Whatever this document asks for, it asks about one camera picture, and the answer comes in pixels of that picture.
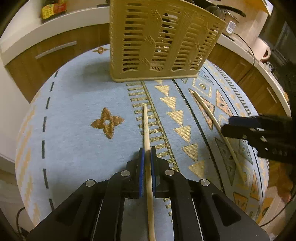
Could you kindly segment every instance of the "cabinet handle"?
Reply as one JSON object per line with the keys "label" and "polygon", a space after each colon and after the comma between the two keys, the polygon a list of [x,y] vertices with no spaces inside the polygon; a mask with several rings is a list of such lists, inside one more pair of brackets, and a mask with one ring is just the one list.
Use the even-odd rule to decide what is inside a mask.
{"label": "cabinet handle", "polygon": [[276,98],[273,96],[273,94],[271,93],[271,91],[268,89],[267,87],[267,91],[270,93],[271,97],[273,98],[274,102],[277,103]]}
{"label": "cabinet handle", "polygon": [[73,45],[76,45],[76,44],[77,44],[77,41],[73,41],[73,42],[66,43],[66,44],[63,44],[63,45],[60,45],[60,46],[56,46],[56,47],[54,47],[54,48],[52,48],[50,50],[44,51],[43,53],[35,56],[35,59],[39,59],[39,58],[41,58],[41,57],[43,57],[45,55],[48,55],[50,53],[53,53],[53,52],[57,51],[57,50],[60,50],[60,49],[66,48],[66,47],[70,47],[70,46],[73,46]]}

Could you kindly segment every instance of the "yellow label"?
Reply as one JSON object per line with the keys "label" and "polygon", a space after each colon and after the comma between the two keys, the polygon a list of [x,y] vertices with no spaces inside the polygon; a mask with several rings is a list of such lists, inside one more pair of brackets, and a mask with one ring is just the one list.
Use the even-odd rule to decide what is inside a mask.
{"label": "yellow label", "polygon": [[48,4],[42,8],[42,18],[47,19],[54,14],[54,4]]}

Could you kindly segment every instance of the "brown four-pointed star pattern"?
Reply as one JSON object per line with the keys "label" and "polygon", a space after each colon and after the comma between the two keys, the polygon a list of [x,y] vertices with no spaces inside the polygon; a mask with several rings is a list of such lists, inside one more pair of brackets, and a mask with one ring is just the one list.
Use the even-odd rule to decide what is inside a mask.
{"label": "brown four-pointed star pattern", "polygon": [[91,126],[96,129],[103,129],[106,137],[108,139],[112,139],[113,133],[114,133],[114,127],[118,126],[124,122],[124,119],[120,116],[112,116],[111,112],[104,107],[102,110],[101,118],[96,119],[93,123],[91,123]]}

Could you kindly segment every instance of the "wooden cabinet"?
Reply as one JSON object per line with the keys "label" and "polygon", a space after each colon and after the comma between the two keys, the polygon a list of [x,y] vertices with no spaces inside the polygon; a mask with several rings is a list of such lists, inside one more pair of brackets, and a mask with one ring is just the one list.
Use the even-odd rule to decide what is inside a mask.
{"label": "wooden cabinet", "polygon": [[239,85],[258,113],[286,116],[267,80],[248,61],[219,44],[215,45],[208,60],[225,71]]}
{"label": "wooden cabinet", "polygon": [[44,82],[76,56],[109,43],[109,24],[92,25],[48,38],[6,65],[17,86],[31,102]]}

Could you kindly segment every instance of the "black pan handle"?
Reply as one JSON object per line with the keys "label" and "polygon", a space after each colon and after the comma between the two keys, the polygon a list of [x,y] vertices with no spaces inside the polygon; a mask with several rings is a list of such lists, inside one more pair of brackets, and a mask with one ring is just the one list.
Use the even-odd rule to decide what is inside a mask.
{"label": "black pan handle", "polygon": [[217,5],[217,7],[221,8],[221,9],[226,9],[226,10],[229,10],[229,11],[233,11],[235,13],[238,13],[239,15],[242,15],[243,17],[246,17],[246,14],[243,11],[241,11],[241,10],[239,10],[237,8],[230,7],[230,6],[225,6],[225,5]]}

